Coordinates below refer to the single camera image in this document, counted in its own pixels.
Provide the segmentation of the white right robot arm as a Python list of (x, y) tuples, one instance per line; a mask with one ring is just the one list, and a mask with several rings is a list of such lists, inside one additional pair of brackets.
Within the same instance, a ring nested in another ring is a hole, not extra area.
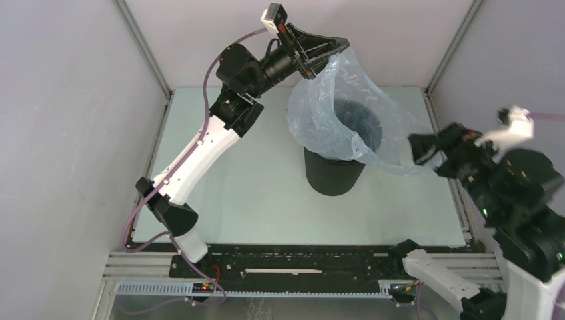
[(522, 148), (532, 136), (531, 129), (481, 133), (451, 123), (408, 137), (417, 165), (444, 154), (435, 173), (458, 181), (493, 230), (508, 269), (505, 293), (463, 279), (410, 239), (389, 249), (388, 272), (422, 281), (461, 319), (563, 319), (564, 218), (549, 201), (564, 177), (545, 154)]

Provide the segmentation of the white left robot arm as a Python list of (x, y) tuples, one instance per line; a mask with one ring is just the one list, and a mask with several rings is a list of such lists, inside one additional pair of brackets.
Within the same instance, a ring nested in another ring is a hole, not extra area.
[(198, 214), (186, 201), (211, 165), (259, 118), (258, 99), (294, 73), (314, 79), (333, 55), (348, 49), (348, 39), (306, 33), (291, 23), (276, 23), (235, 40), (213, 61), (222, 82), (217, 100), (209, 103), (203, 91), (205, 118), (198, 133), (165, 169), (135, 184), (147, 207), (166, 229), (185, 269), (204, 277), (211, 268), (208, 247), (197, 231)]

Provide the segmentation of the blue plastic trash bag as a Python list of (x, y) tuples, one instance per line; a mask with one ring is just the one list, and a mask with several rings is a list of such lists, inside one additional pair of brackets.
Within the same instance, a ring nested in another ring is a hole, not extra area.
[(404, 176), (428, 174), (442, 162), (434, 155), (424, 165), (414, 163), (408, 137), (431, 133), (431, 126), (378, 87), (351, 48), (333, 55), (315, 79), (294, 87), (286, 118), (294, 139), (326, 159)]

